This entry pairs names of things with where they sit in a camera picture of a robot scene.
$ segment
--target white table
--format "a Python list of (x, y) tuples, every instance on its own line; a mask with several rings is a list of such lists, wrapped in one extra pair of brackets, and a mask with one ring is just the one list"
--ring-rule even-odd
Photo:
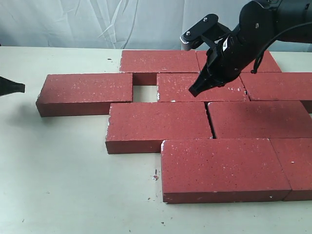
[[(311, 53), (272, 55), (285, 72), (312, 72)], [(39, 117), (47, 74), (115, 73), (120, 56), (0, 47), (0, 76), (26, 84), (25, 94), (0, 98), (1, 234), (311, 233), (310, 201), (164, 204), (152, 179), (160, 155), (107, 155), (108, 116)], [(156, 101), (156, 88), (135, 87), (135, 100)]]

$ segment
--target brick layout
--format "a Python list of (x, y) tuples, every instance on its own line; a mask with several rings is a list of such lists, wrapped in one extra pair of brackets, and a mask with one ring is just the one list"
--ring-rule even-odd
[(47, 76), (36, 106), (42, 117), (107, 115), (132, 101), (132, 74), (65, 74)]
[(222, 88), (207, 90), (194, 97), (189, 88), (197, 77), (198, 74), (192, 73), (158, 74), (158, 101), (249, 101), (239, 78)]
[(157, 73), (199, 73), (195, 51), (124, 50), (121, 72), (134, 74), (134, 85), (156, 85)]
[(285, 201), (312, 200), (312, 138), (271, 142), (292, 187)]
[[(198, 64), (200, 70), (204, 67), (207, 61), (206, 51), (196, 51)], [(250, 63), (245, 69), (243, 69), (243, 73), (250, 73), (254, 68), (254, 61)], [(263, 60), (258, 68), (258, 73), (262, 72), (282, 72), (275, 59), (271, 55), (269, 51), (266, 51), (263, 57)]]
[(162, 144), (163, 201), (280, 201), (291, 187), (268, 139), (167, 140)]
[(216, 138), (310, 138), (312, 119), (300, 101), (211, 102)]
[(113, 103), (106, 148), (109, 154), (159, 153), (166, 139), (211, 137), (204, 103)]
[(312, 73), (242, 73), (241, 79), (253, 100), (299, 100), (312, 113)]

